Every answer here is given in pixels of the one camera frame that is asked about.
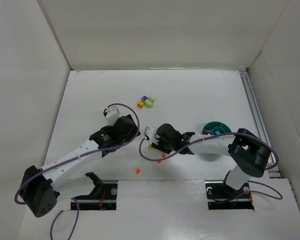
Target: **white table surface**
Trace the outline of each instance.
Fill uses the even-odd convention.
[[[137,107],[143,96],[154,95],[153,108]],[[132,107],[145,127],[171,124],[181,133],[200,133],[211,121],[233,131],[246,128],[257,134],[238,71],[230,70],[109,70],[71,71],[53,130],[45,164],[77,148],[107,123],[105,107],[123,103]],[[130,111],[119,106],[121,114]],[[223,180],[235,166],[227,156],[176,155],[161,164],[139,156],[142,136],[78,171],[73,178],[95,172],[102,180]],[[160,157],[149,152],[146,156]]]
[[[288,180],[258,181],[281,192],[283,200],[252,194],[254,210],[208,210],[204,180],[119,181],[117,210],[81,211],[71,240],[300,240],[300,213]],[[27,209],[18,240],[50,240],[58,212],[35,218]],[[68,239],[76,214],[61,214],[54,240]]]
[[[153,108],[137,108],[144,95],[156,96]],[[237,71],[72,71],[45,163],[64,156],[105,126],[102,112],[115,102],[137,111],[141,132],[163,123],[181,133],[200,132],[205,123],[220,121],[233,131],[246,128],[257,133]],[[129,113],[122,107],[120,111]],[[117,210],[81,211],[72,240],[300,240],[300,212],[286,179],[258,179],[280,191],[283,200],[253,194],[255,210],[208,210],[204,180],[223,180],[235,162],[205,154],[148,162],[138,154],[141,138],[76,174],[94,171],[103,180],[125,181],[118,183]],[[144,154],[150,154],[147,146]],[[259,185],[250,187],[274,194]],[[69,204],[64,201],[41,218],[27,209],[18,240],[49,240],[53,219]],[[75,216],[76,211],[60,216],[54,240],[68,239]]]

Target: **green block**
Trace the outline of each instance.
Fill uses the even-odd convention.
[[[149,149],[149,151],[154,151],[155,150],[155,148],[152,147],[151,144],[149,144],[148,149]]]
[[[145,100],[144,102],[145,106],[148,107],[148,108],[152,108],[154,106],[154,104],[152,102],[150,102],[148,99]]]
[[[154,103],[156,102],[155,96],[150,96],[150,98],[153,100]]]

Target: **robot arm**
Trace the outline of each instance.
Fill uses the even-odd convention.
[[[250,131],[240,128],[238,133],[254,136]],[[260,142],[240,135],[217,137],[209,140],[208,135],[195,132],[181,134],[170,124],[165,123],[158,129],[147,127],[144,135],[151,142],[151,146],[164,153],[178,151],[191,142],[202,139],[189,145],[180,154],[218,154],[232,157],[237,166],[225,176],[223,185],[232,190],[240,190],[251,177],[261,178],[266,169],[270,150]]]
[[[103,186],[96,174],[87,172],[77,179],[69,179],[70,176],[85,165],[114,152],[137,132],[140,135],[131,115],[120,116],[117,107],[109,108],[104,115],[108,125],[92,134],[77,149],[51,164],[39,169],[33,165],[24,172],[21,185],[41,171],[52,168],[30,181],[20,192],[21,198],[37,218],[50,212],[57,202],[81,195],[96,197]]]

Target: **purple block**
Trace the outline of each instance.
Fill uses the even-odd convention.
[[[145,102],[146,100],[148,99],[148,97],[147,96],[143,96],[142,98],[141,98],[141,102]]]

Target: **teal container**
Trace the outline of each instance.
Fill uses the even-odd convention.
[[[219,135],[224,133],[231,133],[231,129],[222,122],[212,121],[207,123],[203,129],[202,134],[211,134],[211,135]]]

